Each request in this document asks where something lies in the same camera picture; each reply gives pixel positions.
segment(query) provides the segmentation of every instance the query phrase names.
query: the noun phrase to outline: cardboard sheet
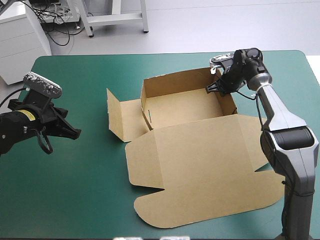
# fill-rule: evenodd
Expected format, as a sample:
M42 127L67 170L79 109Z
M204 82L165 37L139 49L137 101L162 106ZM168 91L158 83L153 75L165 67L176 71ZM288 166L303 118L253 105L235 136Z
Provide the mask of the cardboard sheet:
M131 184L164 189L138 197L137 214L174 228L274 204L283 177L255 172L268 162L260 134L258 118L234 114L154 129L128 143Z
M149 131L142 115L141 100L119 101L106 90L109 129L123 142L140 137Z

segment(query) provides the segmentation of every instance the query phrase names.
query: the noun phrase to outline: brown cardboard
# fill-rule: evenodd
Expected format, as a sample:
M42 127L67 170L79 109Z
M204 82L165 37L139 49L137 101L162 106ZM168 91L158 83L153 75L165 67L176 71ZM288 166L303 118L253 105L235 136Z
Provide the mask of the brown cardboard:
M216 80L207 67L151 77L143 81L141 98L130 101L107 89L109 129L130 142L151 129L236 114L230 94L207 94Z
M164 189L138 197L137 214L158 228L265 208L284 194L256 117L228 115L157 128L125 147L131 184Z
M141 110L141 100L119 101L106 90L109 129L123 142L129 142L149 131Z
M236 114L230 94L207 94L216 80L209 68L151 77L140 99L130 101L107 89L109 129L132 141L125 148L130 183L163 189L134 202L152 226L260 209L284 194L282 176L255 172L268 162L259 119Z

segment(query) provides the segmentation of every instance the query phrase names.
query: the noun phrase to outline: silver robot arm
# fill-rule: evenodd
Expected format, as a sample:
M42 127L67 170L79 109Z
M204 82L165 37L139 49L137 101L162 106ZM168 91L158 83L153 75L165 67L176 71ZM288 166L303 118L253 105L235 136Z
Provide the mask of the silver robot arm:
M211 72L223 69L207 92L237 92L247 84L256 91L267 120L261 121L261 148L274 171L285 176L282 233L277 239L309 240L319 142L306 122L291 113L272 87L272 77L257 48L237 50L210 60Z

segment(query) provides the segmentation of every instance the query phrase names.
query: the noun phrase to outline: white floor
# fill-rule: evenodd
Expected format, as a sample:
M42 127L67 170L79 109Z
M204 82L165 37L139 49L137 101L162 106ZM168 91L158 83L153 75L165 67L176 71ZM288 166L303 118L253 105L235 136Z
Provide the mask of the white floor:
M86 2L94 15L110 11L109 0ZM320 81L320 0L146 0L146 5L149 33L143 33L139 23L95 27L93 38L83 31L65 47L51 41L52 54L224 52L251 47L300 50L310 56ZM122 0L121 9L137 11L140 0ZM61 33L54 38L59 43L67 40ZM0 82L0 99L20 85Z

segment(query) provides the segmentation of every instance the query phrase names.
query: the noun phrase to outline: green tabletop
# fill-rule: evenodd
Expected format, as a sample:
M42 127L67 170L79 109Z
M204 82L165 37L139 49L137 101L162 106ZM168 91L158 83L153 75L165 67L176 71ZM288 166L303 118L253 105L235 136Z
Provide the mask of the green tabletop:
M0 157L0 237L276 237L282 230L283 199L264 209L172 229L148 225L136 214L134 200L156 190L129 183L126 144L108 130L106 88L121 101L137 99L143 79L208 67L209 58L218 54L40 57L32 70L63 88L62 97L54 103L69 110L67 120L82 133L77 140L50 137L51 155L31 138ZM264 62L289 110L320 136L320 87L305 55L300 51L266 51ZM241 91L252 93L246 87ZM257 116L253 101L238 94L233 97L240 114ZM314 238L320 238L319 180L311 221Z

